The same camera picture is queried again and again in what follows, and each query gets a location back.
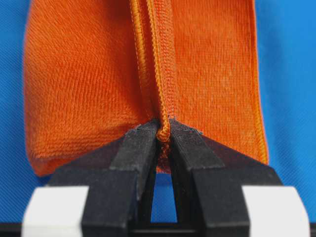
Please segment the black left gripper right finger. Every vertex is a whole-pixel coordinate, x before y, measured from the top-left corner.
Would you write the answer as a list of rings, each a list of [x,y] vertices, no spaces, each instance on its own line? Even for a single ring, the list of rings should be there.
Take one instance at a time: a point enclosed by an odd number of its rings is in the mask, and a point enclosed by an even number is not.
[[[201,237],[306,237],[297,190],[275,170],[171,120],[171,167],[180,222]]]

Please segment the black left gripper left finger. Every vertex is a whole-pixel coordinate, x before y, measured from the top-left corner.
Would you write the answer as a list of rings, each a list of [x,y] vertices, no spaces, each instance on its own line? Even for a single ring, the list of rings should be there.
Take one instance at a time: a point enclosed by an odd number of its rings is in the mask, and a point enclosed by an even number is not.
[[[26,208],[24,237],[125,237],[156,153],[152,120],[59,167]]]

